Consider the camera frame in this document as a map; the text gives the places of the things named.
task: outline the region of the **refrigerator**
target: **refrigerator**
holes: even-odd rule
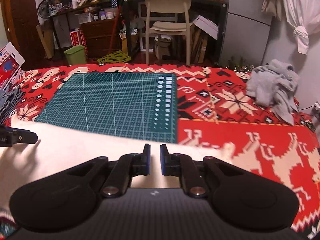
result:
[[[249,65],[260,65],[266,49],[271,19],[261,12],[263,0],[227,0],[228,13],[219,63],[243,57]]]

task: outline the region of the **green cutting mat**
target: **green cutting mat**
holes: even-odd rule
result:
[[[166,73],[73,74],[36,122],[176,143],[176,77]]]

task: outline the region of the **red box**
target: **red box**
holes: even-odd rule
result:
[[[70,33],[72,46],[82,45],[80,30]]]
[[[85,54],[88,55],[87,43],[85,41],[84,34],[83,34],[82,30],[80,30],[80,35],[81,35],[82,45],[85,46],[85,48],[84,48]]]
[[[0,88],[8,91],[21,77],[21,65],[25,62],[11,42],[0,51]]]
[[[88,55],[87,43],[85,42],[83,31],[76,29],[70,33],[72,46],[83,45],[85,46],[85,54]]]

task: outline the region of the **gray towel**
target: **gray towel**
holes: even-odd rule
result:
[[[23,95],[24,92],[20,90],[20,87],[10,92],[4,92],[2,89],[0,90],[0,124],[3,124],[9,117],[11,111],[15,108]]]
[[[254,68],[247,82],[247,95],[256,98],[256,104],[272,106],[277,118],[294,125],[294,94],[298,86],[299,76],[294,67],[277,59],[269,65]]]

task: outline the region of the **white bottle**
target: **white bottle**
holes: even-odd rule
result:
[[[78,8],[78,0],[72,0],[72,8],[73,9]]]

